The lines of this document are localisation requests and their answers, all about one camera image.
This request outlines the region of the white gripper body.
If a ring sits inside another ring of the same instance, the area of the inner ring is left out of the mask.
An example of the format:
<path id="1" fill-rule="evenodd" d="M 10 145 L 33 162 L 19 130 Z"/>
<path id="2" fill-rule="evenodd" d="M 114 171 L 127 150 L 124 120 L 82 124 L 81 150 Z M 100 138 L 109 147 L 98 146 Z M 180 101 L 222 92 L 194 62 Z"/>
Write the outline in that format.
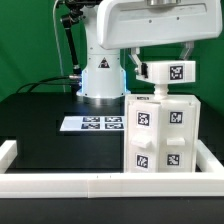
<path id="1" fill-rule="evenodd" d="M 222 31 L 221 0 L 103 0 L 97 39 L 105 49 L 134 48 L 216 38 Z"/>

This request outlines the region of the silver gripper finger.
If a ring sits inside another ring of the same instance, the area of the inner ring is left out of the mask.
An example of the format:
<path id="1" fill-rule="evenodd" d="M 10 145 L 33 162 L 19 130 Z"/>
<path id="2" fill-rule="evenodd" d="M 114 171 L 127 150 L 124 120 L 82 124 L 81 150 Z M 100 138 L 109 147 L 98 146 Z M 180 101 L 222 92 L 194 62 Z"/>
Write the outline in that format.
<path id="1" fill-rule="evenodd" d="M 135 64 L 135 73 L 139 76 L 142 76 L 143 78 L 148 77 L 148 66 L 146 63 L 143 63 L 138 55 L 140 54 L 139 48 L 131 48 L 129 50 L 129 57 L 132 60 L 132 62 Z"/>
<path id="2" fill-rule="evenodd" d="M 182 49 L 182 52 L 180 54 L 180 59 L 181 60 L 188 60 L 191 53 L 193 52 L 193 49 L 194 49 L 194 42 L 193 41 L 189 41 L 189 42 L 185 42 L 183 44 L 183 49 Z"/>

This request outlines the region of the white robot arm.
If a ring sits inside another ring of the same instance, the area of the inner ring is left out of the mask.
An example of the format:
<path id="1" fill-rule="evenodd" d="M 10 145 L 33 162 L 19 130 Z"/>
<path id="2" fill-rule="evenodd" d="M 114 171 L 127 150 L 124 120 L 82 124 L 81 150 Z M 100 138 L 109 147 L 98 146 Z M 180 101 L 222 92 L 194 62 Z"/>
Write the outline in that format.
<path id="1" fill-rule="evenodd" d="M 120 51 L 131 50 L 136 78 L 155 85 L 195 80 L 195 63 L 188 59 L 196 40 L 215 38 L 222 31 L 220 0 L 100 0 L 83 8 L 87 66 L 79 95 L 93 102 L 124 97 L 126 72 Z M 183 43 L 174 61 L 141 61 L 142 47 Z"/>

